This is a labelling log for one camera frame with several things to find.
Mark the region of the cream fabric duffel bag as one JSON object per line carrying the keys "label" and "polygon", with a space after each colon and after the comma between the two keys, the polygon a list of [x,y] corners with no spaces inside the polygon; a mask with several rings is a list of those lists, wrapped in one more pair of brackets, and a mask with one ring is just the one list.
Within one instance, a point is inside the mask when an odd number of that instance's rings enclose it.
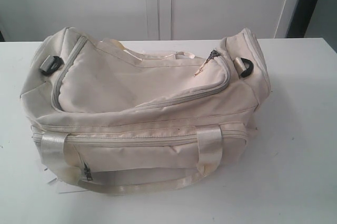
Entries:
{"label": "cream fabric duffel bag", "polygon": [[74,28],[49,36],[20,94],[42,164],[67,184],[125,195],[180,189],[237,161],[270,79],[248,28],[215,50],[193,77],[207,58],[140,54]]}

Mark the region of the white printed paper tag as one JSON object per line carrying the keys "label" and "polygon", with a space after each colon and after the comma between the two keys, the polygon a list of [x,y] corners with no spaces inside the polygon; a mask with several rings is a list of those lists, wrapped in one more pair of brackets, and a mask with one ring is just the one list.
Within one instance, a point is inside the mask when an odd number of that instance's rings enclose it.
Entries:
{"label": "white printed paper tag", "polygon": [[83,192],[87,190],[84,188],[78,187],[78,186],[73,186],[73,185],[69,185],[64,182],[59,182],[56,186],[56,191],[59,194],[67,194],[67,193],[73,193],[73,192]]}

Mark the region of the white brand hang tag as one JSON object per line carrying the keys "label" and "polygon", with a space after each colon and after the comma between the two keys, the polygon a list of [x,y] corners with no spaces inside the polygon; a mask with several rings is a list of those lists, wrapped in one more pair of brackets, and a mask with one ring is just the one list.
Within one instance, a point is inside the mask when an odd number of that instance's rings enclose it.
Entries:
{"label": "white brand hang tag", "polygon": [[49,168],[45,167],[43,171],[43,181],[50,186],[53,186],[57,184],[58,182],[61,182],[59,177],[54,174],[52,171],[50,171]]}

